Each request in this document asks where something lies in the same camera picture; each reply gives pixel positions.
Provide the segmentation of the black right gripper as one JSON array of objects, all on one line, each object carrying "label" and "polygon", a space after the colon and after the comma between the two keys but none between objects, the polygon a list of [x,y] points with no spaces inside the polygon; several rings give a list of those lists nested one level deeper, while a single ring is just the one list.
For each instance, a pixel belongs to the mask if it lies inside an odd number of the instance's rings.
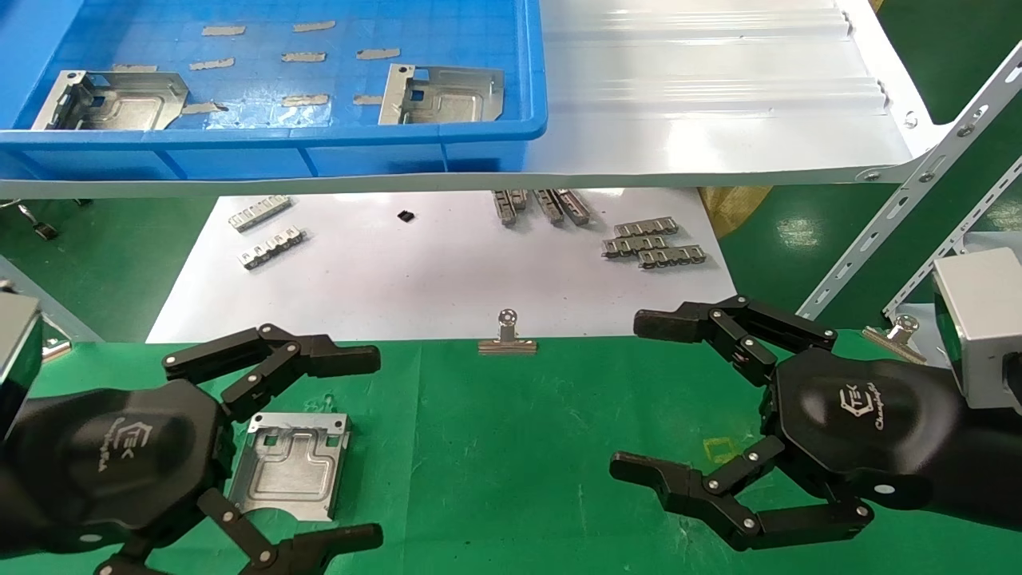
[{"label": "black right gripper", "polygon": [[[703,521],[732,549],[853,539],[873,520],[860,499],[897,510],[960,509],[967,405],[945,369],[833,355],[827,351],[836,331],[744,295],[683,302],[673,312],[638,310],[634,334],[708,343],[753,386],[769,385],[760,411],[770,436],[715,472],[623,451],[609,463],[613,479],[652,489],[664,512]],[[800,354],[778,365],[766,343]],[[777,462],[826,502],[764,512],[739,502]]]}]

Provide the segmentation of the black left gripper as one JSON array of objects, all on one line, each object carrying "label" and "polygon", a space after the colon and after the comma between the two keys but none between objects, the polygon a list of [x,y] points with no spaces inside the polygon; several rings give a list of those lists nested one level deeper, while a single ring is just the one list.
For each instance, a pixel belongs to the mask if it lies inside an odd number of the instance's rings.
[{"label": "black left gripper", "polygon": [[[98,574],[154,574],[149,554],[204,519],[244,554],[241,574],[323,574],[340,554],[382,545],[377,523],[270,542],[220,490],[235,456],[228,418],[252,418],[303,376],[374,374],[376,346],[343,348],[267,323],[168,355],[162,367],[171,382],[158,388],[26,400],[2,444],[3,559],[121,545]],[[235,372],[220,404],[194,386]]]}]

